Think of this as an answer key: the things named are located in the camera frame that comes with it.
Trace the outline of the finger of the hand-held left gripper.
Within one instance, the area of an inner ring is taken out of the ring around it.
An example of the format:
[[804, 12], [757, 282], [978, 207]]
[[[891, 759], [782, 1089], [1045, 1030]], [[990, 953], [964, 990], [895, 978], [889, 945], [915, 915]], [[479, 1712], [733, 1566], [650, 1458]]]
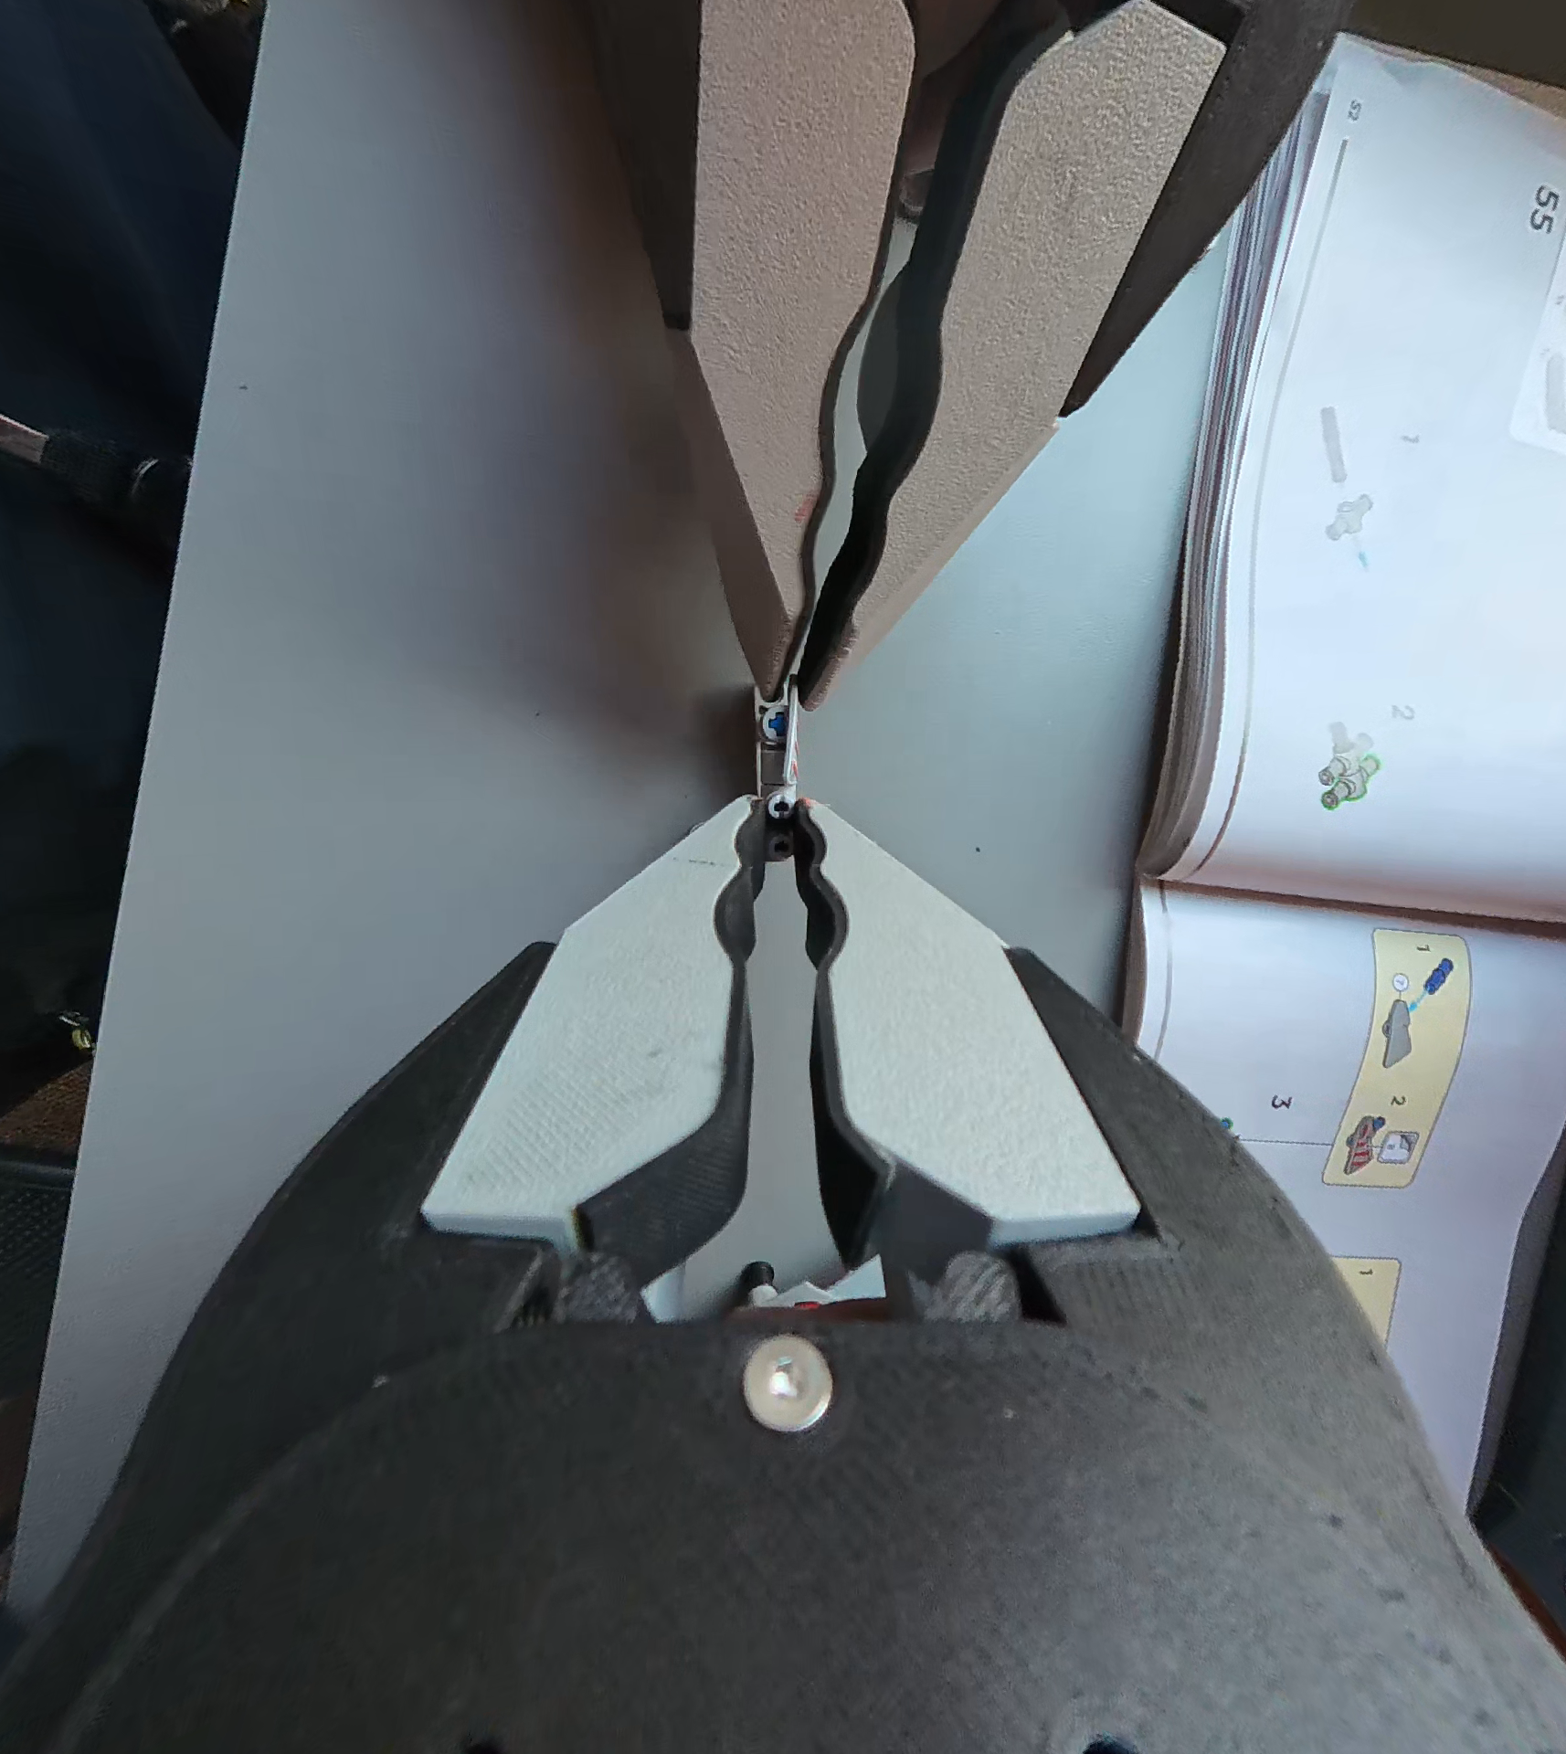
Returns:
[[1007, 39], [897, 278], [895, 383], [802, 647], [824, 704], [1055, 434], [1224, 45], [1159, 4]]
[[729, 621], [775, 696], [812, 613], [836, 381], [875, 290], [917, 59], [899, 2], [593, 2]]

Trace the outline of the person's dark clothing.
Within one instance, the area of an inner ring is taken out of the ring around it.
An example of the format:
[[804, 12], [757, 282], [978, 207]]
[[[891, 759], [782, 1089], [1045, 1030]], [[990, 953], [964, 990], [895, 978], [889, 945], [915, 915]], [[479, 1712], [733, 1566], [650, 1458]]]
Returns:
[[0, 2], [0, 1047], [100, 1018], [264, 16]]

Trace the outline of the white red lego piece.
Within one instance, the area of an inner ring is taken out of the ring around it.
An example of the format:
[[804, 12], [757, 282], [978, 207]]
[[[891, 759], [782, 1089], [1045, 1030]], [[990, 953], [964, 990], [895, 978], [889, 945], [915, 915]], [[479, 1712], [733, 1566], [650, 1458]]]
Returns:
[[802, 1314], [832, 1310], [836, 1320], [875, 1322], [887, 1312], [881, 1261], [818, 1282], [798, 1278], [786, 1282], [771, 1261], [743, 1264], [729, 1306], [731, 1318], [796, 1320]]

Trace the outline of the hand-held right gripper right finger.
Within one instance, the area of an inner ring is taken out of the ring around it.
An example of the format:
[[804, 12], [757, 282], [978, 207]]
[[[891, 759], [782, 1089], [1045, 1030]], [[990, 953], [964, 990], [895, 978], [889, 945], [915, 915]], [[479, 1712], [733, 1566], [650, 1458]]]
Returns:
[[942, 1272], [1132, 1229], [1141, 1203], [1003, 941], [816, 803], [794, 813], [808, 1079], [840, 1261]]

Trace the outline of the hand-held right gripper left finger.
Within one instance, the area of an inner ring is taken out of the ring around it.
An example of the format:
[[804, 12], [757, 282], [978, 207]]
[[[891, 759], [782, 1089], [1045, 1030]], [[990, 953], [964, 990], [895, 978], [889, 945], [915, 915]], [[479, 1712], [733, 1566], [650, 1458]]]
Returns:
[[729, 801], [558, 939], [423, 1195], [433, 1229], [692, 1255], [729, 1221], [763, 850], [757, 801]]

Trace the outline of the lego instruction booklet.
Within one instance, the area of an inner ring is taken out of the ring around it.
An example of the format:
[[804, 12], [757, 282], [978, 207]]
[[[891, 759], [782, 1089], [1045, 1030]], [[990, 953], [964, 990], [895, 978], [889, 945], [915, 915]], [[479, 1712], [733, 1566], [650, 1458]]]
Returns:
[[1566, 1136], [1566, 116], [1337, 39], [1232, 231], [1126, 1020], [1475, 1497]]

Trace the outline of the small grey lego assembly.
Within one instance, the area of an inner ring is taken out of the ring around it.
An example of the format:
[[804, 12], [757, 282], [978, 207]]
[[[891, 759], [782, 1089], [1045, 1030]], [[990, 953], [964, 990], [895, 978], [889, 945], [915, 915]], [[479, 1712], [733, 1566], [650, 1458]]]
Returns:
[[786, 673], [777, 690], [753, 690], [755, 797], [767, 821], [784, 826], [794, 821], [798, 801], [800, 696], [796, 673]]

